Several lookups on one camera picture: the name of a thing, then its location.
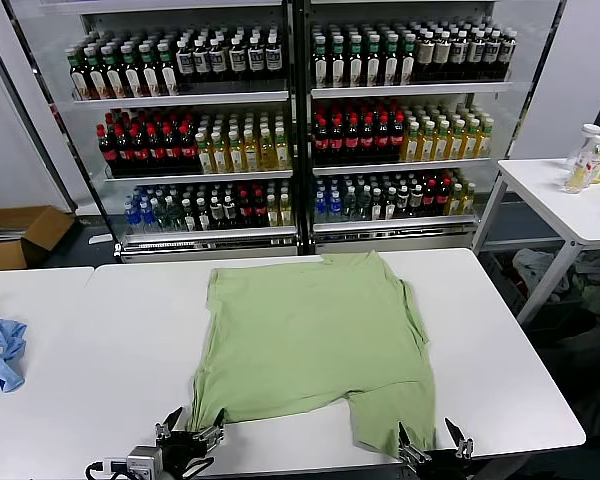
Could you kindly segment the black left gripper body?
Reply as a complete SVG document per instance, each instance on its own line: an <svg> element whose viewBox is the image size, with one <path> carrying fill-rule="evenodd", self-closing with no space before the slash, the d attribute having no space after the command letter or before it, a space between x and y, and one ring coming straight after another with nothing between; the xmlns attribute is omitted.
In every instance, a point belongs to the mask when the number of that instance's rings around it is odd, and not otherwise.
<svg viewBox="0 0 600 480"><path fill-rule="evenodd" d="M214 457L209 454L209 440L198 433L173 431L160 439L164 470L187 470L192 462L212 464Z"/></svg>

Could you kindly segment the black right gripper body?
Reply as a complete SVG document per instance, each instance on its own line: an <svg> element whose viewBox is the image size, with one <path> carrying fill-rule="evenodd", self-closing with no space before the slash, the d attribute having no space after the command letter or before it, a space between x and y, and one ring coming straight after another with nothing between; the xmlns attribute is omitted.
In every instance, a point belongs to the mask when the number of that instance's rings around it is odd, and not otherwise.
<svg viewBox="0 0 600 480"><path fill-rule="evenodd" d="M431 450L422 452L416 468L465 468L468 459L457 449Z"/></svg>

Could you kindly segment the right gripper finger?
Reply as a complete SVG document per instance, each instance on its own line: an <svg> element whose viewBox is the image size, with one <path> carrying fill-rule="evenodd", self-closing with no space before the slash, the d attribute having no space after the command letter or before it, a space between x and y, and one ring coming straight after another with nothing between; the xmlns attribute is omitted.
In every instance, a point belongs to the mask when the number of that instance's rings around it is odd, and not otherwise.
<svg viewBox="0 0 600 480"><path fill-rule="evenodd" d="M425 455L410 440L404 426L399 423L399 458L403 463L424 463Z"/></svg>
<svg viewBox="0 0 600 480"><path fill-rule="evenodd" d="M447 430L456 446L455 456L457 458L471 458L474 450L472 438L466 438L461 429L449 418L445 419Z"/></svg>

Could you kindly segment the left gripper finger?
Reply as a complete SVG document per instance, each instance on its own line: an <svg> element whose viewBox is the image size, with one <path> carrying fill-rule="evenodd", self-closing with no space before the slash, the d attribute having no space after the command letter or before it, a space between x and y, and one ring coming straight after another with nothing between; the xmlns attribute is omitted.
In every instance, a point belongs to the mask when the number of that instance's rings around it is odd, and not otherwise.
<svg viewBox="0 0 600 480"><path fill-rule="evenodd" d="M224 438L225 409L219 410L211 426L197 432L196 439L204 444L219 444Z"/></svg>
<svg viewBox="0 0 600 480"><path fill-rule="evenodd" d="M162 423L155 424L155 437L157 440L166 440L171 436L182 412L183 407L180 406L169 413Z"/></svg>

